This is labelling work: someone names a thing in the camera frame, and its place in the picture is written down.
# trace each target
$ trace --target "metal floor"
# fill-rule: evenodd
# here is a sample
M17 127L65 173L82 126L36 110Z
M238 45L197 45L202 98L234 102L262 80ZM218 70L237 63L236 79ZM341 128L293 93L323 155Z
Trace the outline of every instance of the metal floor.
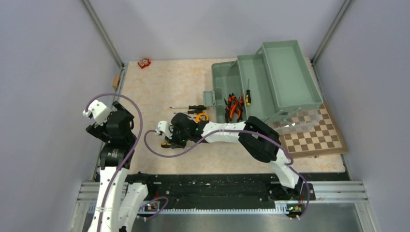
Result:
M159 215L136 219L133 232L362 232L354 204L311 204L305 217L286 220L281 215ZM83 231L92 220L88 214Z

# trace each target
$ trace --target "toolbox latch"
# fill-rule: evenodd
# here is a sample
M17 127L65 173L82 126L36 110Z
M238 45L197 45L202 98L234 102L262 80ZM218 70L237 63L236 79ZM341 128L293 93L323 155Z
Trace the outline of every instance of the toolbox latch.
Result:
M204 106L211 107L215 106L215 91L204 91Z

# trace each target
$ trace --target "black screwdriver handle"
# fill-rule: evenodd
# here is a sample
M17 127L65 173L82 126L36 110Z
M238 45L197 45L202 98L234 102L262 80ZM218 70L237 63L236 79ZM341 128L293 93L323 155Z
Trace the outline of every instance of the black screwdriver handle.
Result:
M206 107L204 105L189 105L188 109L189 110L206 110Z
M197 115L203 113L202 110L188 110L187 114L189 115Z

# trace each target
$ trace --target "small red box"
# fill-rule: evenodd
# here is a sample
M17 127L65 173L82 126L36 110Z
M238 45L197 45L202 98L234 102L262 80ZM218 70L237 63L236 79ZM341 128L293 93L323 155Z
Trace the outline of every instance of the small red box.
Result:
M144 58L138 62L138 65L141 67L141 69L148 67L150 64L151 64L151 61L148 58Z

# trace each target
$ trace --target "wooden block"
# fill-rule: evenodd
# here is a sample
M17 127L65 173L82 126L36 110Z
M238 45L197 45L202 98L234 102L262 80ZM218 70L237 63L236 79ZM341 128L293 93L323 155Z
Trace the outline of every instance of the wooden block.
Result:
M113 88L114 88L115 90L117 90L118 87L119 87L119 81L120 81L119 76L114 77L114 80L113 80Z

